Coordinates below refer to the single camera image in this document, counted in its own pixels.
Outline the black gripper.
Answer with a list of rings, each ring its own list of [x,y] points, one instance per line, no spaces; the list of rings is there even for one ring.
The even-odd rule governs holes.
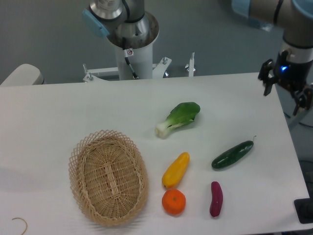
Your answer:
[[[291,52],[284,50],[278,54],[277,60],[268,59],[261,65],[258,79],[265,87],[264,96],[271,93],[272,86],[278,84],[292,96],[307,84],[307,76],[313,61],[296,63],[291,60]],[[293,115],[298,115],[303,109],[303,103],[297,102]]]

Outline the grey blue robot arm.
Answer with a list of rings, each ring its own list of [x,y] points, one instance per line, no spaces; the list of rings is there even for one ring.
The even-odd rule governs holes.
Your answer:
[[[269,94],[273,84],[287,90],[296,103],[294,114],[313,105],[313,88],[306,82],[313,64],[313,3],[310,0],[234,0],[237,14],[283,29],[276,61],[267,60],[258,78]],[[115,47],[122,80],[153,77],[152,45],[158,22],[142,0],[93,0],[82,17],[98,37]]]

